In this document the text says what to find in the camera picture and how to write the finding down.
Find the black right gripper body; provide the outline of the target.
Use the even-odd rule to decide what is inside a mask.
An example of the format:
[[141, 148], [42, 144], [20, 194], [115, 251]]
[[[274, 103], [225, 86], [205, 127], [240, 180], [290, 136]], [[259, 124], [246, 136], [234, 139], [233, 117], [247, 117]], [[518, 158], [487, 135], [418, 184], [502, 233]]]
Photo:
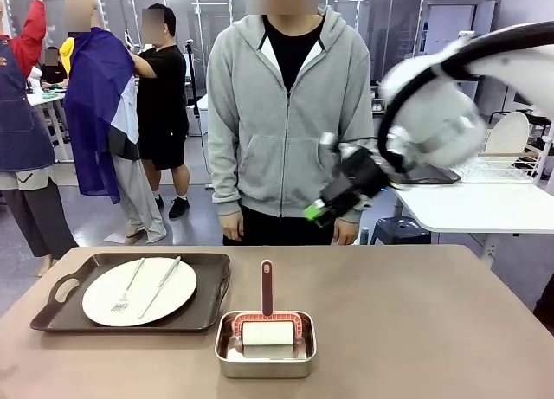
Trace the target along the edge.
[[389, 177], [368, 150], [356, 150], [338, 164], [338, 174], [322, 190], [326, 210], [340, 211], [342, 216], [371, 199], [390, 184]]

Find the person's left hand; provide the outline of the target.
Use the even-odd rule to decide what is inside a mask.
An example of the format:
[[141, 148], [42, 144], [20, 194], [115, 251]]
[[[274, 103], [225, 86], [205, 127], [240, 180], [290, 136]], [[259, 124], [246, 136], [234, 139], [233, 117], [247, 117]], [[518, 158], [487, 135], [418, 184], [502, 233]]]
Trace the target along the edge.
[[340, 246], [351, 245], [358, 238], [359, 225], [337, 219], [334, 223], [333, 242]]

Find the person's right hand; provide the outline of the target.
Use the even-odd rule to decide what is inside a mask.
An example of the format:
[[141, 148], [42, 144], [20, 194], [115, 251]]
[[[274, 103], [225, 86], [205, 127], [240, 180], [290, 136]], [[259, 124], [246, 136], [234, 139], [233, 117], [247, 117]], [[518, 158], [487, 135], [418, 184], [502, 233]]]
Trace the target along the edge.
[[220, 216], [223, 235], [231, 241], [241, 241], [243, 237], [243, 215], [241, 211]]

